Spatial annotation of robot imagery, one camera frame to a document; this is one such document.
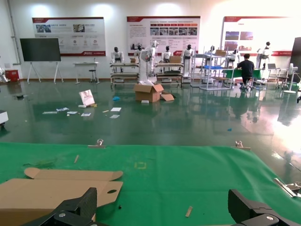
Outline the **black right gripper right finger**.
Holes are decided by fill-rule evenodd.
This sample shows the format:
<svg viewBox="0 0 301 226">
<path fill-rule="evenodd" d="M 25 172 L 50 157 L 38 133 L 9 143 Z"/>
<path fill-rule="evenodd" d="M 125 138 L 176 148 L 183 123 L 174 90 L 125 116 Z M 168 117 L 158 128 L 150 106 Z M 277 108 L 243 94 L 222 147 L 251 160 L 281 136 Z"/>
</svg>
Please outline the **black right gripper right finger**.
<svg viewBox="0 0 301 226">
<path fill-rule="evenodd" d="M 228 191 L 228 212 L 237 226 L 298 226 L 269 205 L 245 198 L 238 190 Z"/>
</svg>

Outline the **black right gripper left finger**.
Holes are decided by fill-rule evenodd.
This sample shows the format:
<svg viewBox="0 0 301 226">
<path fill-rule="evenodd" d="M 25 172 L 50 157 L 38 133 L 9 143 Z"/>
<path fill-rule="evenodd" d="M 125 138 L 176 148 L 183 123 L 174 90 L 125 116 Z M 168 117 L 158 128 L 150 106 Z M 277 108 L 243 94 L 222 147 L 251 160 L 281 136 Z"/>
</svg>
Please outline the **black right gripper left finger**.
<svg viewBox="0 0 301 226">
<path fill-rule="evenodd" d="M 92 218 L 97 209 L 97 189 L 89 188 L 81 197 L 64 200 L 51 213 L 25 226 L 103 226 Z"/>
</svg>

